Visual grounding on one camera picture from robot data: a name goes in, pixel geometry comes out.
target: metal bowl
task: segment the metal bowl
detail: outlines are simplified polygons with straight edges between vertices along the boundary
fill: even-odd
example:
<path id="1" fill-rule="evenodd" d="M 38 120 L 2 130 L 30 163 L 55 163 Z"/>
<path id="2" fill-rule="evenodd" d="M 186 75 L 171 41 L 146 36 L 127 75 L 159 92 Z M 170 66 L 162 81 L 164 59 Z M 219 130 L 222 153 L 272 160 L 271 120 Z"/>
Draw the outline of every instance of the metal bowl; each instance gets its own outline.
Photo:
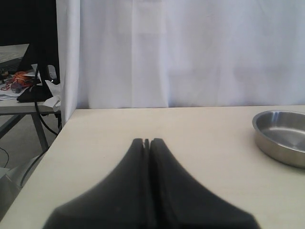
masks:
<path id="1" fill-rule="evenodd" d="M 305 114 L 266 111 L 253 118 L 257 146 L 273 159 L 305 168 Z"/>

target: table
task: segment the table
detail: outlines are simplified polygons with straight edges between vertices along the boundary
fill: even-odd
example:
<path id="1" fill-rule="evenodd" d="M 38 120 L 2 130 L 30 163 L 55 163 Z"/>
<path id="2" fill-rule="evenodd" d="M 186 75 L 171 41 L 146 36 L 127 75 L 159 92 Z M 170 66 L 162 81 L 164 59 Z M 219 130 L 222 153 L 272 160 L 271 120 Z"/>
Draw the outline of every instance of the table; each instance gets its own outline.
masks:
<path id="1" fill-rule="evenodd" d="M 55 207 L 105 178 L 134 138 L 163 138 L 200 183 L 252 213 L 263 229 L 305 228 L 305 171 L 254 143 L 259 112 L 305 106 L 76 110 L 37 166 L 1 229 L 40 229 Z"/>
<path id="2" fill-rule="evenodd" d="M 38 103 L 38 108 L 42 114 L 53 114 L 52 108 Z M 31 115 L 35 129 L 39 138 L 42 150 L 48 148 L 47 138 L 44 134 L 41 121 L 36 113 L 34 103 L 18 103 L 17 100 L 0 101 L 0 115 L 13 115 L 5 124 L 0 126 L 0 138 L 9 132 L 25 115 Z"/>

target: desk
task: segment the desk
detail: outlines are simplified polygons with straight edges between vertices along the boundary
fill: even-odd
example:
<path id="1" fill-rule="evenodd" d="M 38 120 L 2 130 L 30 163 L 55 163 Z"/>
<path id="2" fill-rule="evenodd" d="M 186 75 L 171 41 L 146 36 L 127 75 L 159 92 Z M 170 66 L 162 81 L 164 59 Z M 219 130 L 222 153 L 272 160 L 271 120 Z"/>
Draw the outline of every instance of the desk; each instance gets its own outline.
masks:
<path id="1" fill-rule="evenodd" d="M 263 229 L 305 228 L 305 171 L 254 143 L 259 112 L 305 106 L 76 110 L 37 166 L 1 229 L 40 229 L 55 207 L 105 178 L 134 138 L 163 138 L 189 173 Z"/>
<path id="2" fill-rule="evenodd" d="M 52 108 L 42 104 L 38 103 L 38 108 L 42 114 L 54 113 Z M 25 115 L 31 115 L 42 149 L 48 148 L 48 142 L 36 113 L 34 103 L 18 103 L 17 100 L 0 101 L 0 115 L 13 115 L 0 127 L 0 138 L 9 132 Z"/>

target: bowl rim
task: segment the bowl rim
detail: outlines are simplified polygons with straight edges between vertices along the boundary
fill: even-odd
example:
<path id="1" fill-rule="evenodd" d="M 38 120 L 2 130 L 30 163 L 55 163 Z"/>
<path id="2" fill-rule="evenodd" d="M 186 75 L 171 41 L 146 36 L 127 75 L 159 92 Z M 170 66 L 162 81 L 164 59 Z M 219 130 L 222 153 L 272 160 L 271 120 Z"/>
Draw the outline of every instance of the bowl rim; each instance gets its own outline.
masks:
<path id="1" fill-rule="evenodd" d="M 294 152 L 298 152 L 298 153 L 304 153 L 305 154 L 305 150 L 301 150 L 301 149 L 293 149 L 287 145 L 284 145 L 282 143 L 279 143 L 275 140 L 273 140 L 272 138 L 268 137 L 267 135 L 265 135 L 257 126 L 257 120 L 258 118 L 260 118 L 261 116 L 265 115 L 265 114 L 268 114 L 268 113 L 274 113 L 274 112 L 280 112 L 280 113 L 290 113 L 290 114 L 298 114 L 298 115 L 302 115 L 305 119 L 305 113 L 302 113 L 302 112 L 296 112 L 296 111 L 287 111 L 287 110 L 269 110 L 269 111 L 263 111 L 263 112 L 260 112 L 258 113 L 257 115 L 255 115 L 252 119 L 252 125 L 255 129 L 255 131 L 262 137 L 264 137 L 265 139 L 273 142 L 274 144 L 277 144 L 281 147 L 284 147 L 286 149 L 289 149 L 289 150 L 292 150 Z"/>

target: white curtain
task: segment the white curtain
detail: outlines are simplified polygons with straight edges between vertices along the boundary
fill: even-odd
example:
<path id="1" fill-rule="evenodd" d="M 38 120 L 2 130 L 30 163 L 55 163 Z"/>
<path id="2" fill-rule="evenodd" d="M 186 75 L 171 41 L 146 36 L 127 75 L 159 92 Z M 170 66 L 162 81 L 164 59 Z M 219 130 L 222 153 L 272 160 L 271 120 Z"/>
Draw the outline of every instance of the white curtain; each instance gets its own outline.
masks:
<path id="1" fill-rule="evenodd" d="M 305 104 L 304 0 L 57 0 L 62 112 Z"/>

